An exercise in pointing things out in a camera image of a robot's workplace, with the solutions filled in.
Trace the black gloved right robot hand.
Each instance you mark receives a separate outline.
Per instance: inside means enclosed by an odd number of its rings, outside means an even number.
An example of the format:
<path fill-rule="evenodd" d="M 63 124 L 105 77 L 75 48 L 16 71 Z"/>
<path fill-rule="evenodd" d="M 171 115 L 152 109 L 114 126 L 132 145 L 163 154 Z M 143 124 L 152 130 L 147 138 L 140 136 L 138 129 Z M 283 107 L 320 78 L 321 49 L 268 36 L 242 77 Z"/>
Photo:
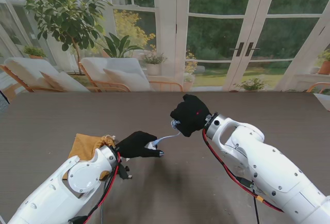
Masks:
<path fill-rule="evenodd" d="M 207 123 L 206 118 L 210 115 L 207 106 L 191 94 L 185 94 L 183 101 L 170 113 L 171 118 L 179 122 L 176 128 L 185 137 L 190 137 L 193 132 L 203 129 Z"/>

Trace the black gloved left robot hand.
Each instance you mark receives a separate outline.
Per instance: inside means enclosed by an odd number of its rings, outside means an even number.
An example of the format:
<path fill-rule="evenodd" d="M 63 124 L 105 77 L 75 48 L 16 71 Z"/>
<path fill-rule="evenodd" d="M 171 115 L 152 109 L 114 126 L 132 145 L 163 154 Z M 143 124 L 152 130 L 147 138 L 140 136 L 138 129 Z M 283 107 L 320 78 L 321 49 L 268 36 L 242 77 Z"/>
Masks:
<path fill-rule="evenodd" d="M 136 157 L 162 157 L 161 150 L 147 148 L 147 144 L 156 140 L 157 137 L 143 131 L 136 131 L 120 141 L 115 149 L 123 158 Z"/>

